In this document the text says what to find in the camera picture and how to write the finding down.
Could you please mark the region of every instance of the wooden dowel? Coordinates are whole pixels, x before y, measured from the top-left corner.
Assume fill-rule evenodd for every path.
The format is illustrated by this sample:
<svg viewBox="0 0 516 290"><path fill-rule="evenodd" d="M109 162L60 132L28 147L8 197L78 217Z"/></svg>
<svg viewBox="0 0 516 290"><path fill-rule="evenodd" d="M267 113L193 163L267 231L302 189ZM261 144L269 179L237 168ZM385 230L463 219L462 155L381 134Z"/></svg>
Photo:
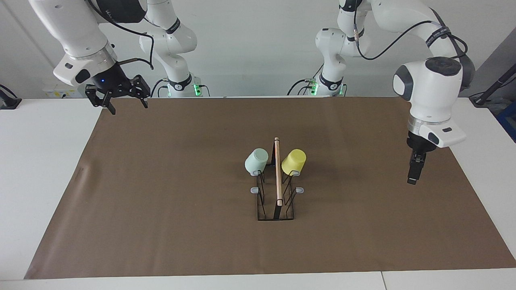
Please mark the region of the wooden dowel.
<svg viewBox="0 0 516 290"><path fill-rule="evenodd" d="M283 191L281 190L280 139L278 137L274 138L274 151L276 157L276 200L278 206L283 206Z"/></svg>

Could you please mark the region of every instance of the table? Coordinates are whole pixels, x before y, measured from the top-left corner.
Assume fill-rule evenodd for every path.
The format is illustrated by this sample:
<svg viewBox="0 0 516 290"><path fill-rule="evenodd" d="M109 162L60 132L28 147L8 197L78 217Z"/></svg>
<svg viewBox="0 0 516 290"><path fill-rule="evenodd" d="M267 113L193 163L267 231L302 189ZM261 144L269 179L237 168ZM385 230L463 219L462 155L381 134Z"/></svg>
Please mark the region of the table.
<svg viewBox="0 0 516 290"><path fill-rule="evenodd" d="M24 100L17 110L0 111L1 289L516 288L516 268L23 281L100 111L85 99ZM468 138L451 149L516 255L516 144L487 109L474 108L468 99L457 101L454 118Z"/></svg>

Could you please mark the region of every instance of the brown table mat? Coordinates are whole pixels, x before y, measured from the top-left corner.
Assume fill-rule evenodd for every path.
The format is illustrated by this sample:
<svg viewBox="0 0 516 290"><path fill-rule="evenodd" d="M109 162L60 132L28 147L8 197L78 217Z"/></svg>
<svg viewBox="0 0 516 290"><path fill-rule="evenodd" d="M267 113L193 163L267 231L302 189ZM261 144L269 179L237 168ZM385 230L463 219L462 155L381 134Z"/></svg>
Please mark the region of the brown table mat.
<svg viewBox="0 0 516 290"><path fill-rule="evenodd" d="M449 149L407 184L400 98L113 103L25 278L516 267ZM306 152L305 193L258 222L244 160L274 136Z"/></svg>

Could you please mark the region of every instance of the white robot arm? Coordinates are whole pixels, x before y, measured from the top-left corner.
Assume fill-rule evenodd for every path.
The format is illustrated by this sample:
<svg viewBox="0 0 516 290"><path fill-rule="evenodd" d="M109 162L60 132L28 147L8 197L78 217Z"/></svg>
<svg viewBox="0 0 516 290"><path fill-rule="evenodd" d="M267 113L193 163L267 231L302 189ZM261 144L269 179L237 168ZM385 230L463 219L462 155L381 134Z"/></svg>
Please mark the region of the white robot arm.
<svg viewBox="0 0 516 290"><path fill-rule="evenodd" d="M202 96L199 89L200 79L190 73L186 60L178 55L195 50L195 33L181 23L170 0L148 0L147 20L155 26L148 32L155 41L154 58L167 72L170 96ZM140 46L148 53L151 41L149 38L140 37Z"/></svg>
<svg viewBox="0 0 516 290"><path fill-rule="evenodd" d="M453 121L451 108L461 88L469 86L475 69L439 15L419 0L340 0L339 29L324 28L316 37L325 59L316 79L317 94L338 93L346 69L342 56L376 58L364 56L371 45L364 28L369 11L380 28L418 36L434 55L402 65L393 79L394 91L412 105L407 144L413 154L408 182L415 184L427 152L466 138Z"/></svg>
<svg viewBox="0 0 516 290"><path fill-rule="evenodd" d="M115 108L110 99L132 96L147 107L149 86L137 75L128 79L117 62L117 56L106 36L100 31L99 15L92 9L103 11L112 21L139 22L146 12L144 0L29 0L33 10L48 31L63 46L66 53L54 69L58 79L71 86L92 80L94 86L86 87L86 95L94 106L107 107L112 114ZM100 99L96 92L104 94Z"/></svg>

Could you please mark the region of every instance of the plastic cup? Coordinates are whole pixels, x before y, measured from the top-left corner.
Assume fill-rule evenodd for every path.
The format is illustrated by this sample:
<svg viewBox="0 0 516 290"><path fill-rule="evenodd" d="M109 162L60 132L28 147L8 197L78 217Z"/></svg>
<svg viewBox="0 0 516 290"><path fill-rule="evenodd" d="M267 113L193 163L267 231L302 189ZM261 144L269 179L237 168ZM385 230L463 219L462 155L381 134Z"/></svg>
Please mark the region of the plastic cup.
<svg viewBox="0 0 516 290"><path fill-rule="evenodd" d="M307 155L300 149L292 150L281 163L281 169L287 175L294 175L294 171L301 173L304 163L307 161Z"/></svg>
<svg viewBox="0 0 516 290"><path fill-rule="evenodd" d="M263 172L267 161L269 160L269 153L262 148L256 148L246 159L246 170L252 176L259 175Z"/></svg>

